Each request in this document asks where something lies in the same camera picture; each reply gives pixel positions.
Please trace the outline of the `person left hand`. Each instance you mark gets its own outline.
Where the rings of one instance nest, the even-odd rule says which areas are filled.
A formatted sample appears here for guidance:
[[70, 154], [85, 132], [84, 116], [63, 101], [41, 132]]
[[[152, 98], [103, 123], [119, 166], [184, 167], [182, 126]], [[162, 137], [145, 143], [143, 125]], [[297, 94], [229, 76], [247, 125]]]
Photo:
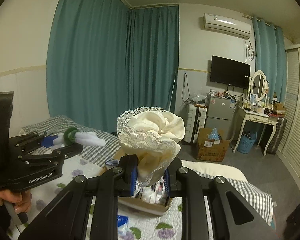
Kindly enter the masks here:
[[0, 206], [4, 201], [14, 204], [16, 213], [27, 213], [31, 209], [32, 194], [31, 191], [12, 192], [10, 190], [0, 190]]

